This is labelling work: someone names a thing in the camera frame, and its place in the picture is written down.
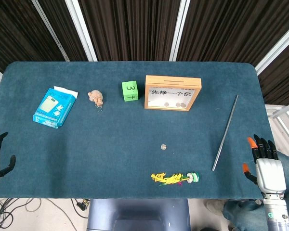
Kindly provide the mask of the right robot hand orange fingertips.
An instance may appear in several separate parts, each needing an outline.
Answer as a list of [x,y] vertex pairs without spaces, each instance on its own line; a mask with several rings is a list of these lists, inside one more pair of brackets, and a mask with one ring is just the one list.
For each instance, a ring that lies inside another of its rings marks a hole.
[[242,164],[243,174],[257,185],[263,194],[283,194],[286,191],[286,180],[275,144],[256,134],[247,140],[252,151],[256,176],[251,174],[246,163]]

